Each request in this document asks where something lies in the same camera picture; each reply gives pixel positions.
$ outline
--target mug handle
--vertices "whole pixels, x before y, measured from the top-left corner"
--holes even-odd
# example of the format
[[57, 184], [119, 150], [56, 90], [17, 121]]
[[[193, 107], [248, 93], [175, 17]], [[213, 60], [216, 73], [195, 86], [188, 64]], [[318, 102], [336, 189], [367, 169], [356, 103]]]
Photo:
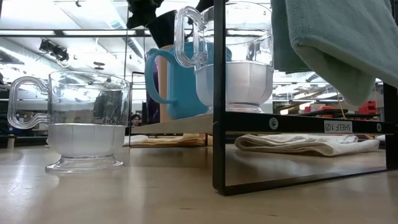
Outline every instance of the mug handle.
[[154, 81], [154, 70], [155, 70], [155, 59], [157, 56], [166, 58], [166, 60], [172, 65], [175, 63], [174, 56], [170, 52], [168, 52], [166, 50], [150, 49], [149, 57], [147, 58], [147, 61], [145, 63], [145, 86], [146, 86], [146, 89], [147, 89], [150, 97], [157, 103], [162, 103], [162, 104], [175, 103], [177, 101], [176, 99], [167, 100], [167, 99], [161, 97], [159, 95], [158, 91], [156, 90], [155, 81]]
[[18, 89], [24, 83], [35, 83], [42, 92], [48, 92], [48, 88], [46, 84], [34, 77], [20, 77], [17, 78], [10, 87], [10, 95], [8, 101], [8, 111], [7, 111], [7, 120], [11, 126], [18, 129], [29, 129], [33, 128], [39, 123], [48, 123], [50, 121], [49, 114], [35, 114], [35, 116], [28, 122], [20, 122], [16, 117], [17, 112], [17, 97], [18, 97]]
[[[185, 54], [185, 17], [193, 21], [193, 57]], [[203, 16], [194, 7], [187, 6], [179, 10], [174, 20], [174, 54], [177, 62], [185, 67], [192, 68], [195, 65], [205, 63], [207, 54], [200, 51], [200, 32], [206, 29], [206, 22]]]

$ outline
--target wooden shelf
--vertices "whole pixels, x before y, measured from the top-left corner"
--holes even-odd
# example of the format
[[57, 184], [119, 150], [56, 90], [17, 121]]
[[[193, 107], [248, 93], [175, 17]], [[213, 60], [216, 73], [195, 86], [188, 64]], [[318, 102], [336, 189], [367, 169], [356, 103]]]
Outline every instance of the wooden shelf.
[[202, 114], [190, 118], [139, 126], [131, 129], [131, 134], [156, 133], [212, 133], [213, 115]]

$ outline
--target cup base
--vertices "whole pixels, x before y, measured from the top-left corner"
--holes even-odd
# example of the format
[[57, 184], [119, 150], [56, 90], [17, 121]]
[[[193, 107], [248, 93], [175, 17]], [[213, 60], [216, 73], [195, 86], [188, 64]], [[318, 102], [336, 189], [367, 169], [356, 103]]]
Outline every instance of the cup base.
[[117, 161], [113, 155], [107, 156], [61, 156], [61, 159], [45, 167], [46, 171], [58, 173], [81, 173], [96, 170], [115, 169], [123, 162]]
[[[225, 111], [229, 112], [243, 112], [243, 113], [264, 113], [260, 105], [255, 103], [240, 103], [240, 102], [229, 102], [225, 105]], [[213, 106], [209, 106], [206, 114], [212, 114], [214, 112]]]

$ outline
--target shelf label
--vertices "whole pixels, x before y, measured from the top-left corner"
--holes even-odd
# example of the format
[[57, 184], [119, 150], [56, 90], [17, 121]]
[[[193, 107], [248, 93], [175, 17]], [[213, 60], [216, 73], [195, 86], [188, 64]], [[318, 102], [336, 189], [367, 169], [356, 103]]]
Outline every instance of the shelf label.
[[325, 133], [352, 133], [351, 121], [324, 121]]

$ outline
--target metal shelf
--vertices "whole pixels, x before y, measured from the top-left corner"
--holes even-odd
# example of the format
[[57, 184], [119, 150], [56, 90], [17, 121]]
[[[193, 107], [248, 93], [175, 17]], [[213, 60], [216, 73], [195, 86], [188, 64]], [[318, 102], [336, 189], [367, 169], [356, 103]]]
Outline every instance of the metal shelf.
[[[391, 3], [394, 12], [394, 0], [391, 0]], [[142, 126], [132, 129], [132, 133], [213, 133], [213, 187], [222, 195], [243, 194], [398, 169], [398, 135], [396, 134], [398, 91], [386, 83], [383, 83], [385, 122], [226, 112], [225, 0], [214, 0], [214, 11], [214, 114], [204, 114], [192, 118]], [[335, 125], [350, 128], [344, 128], [343, 131], [330, 129], [330, 126]], [[326, 174], [305, 175], [248, 184], [226, 185], [226, 133], [386, 134], [386, 166], [341, 170]]]
[[[164, 123], [150, 124], [132, 128], [133, 134], [155, 133], [213, 133], [213, 115], [203, 114], [191, 118], [178, 119]], [[228, 134], [256, 133], [313, 133], [325, 134], [325, 125], [332, 122], [350, 123], [352, 130], [327, 131], [327, 134], [394, 134], [395, 125], [378, 121], [361, 121], [351, 119], [314, 118], [307, 116], [225, 113], [225, 132]]]

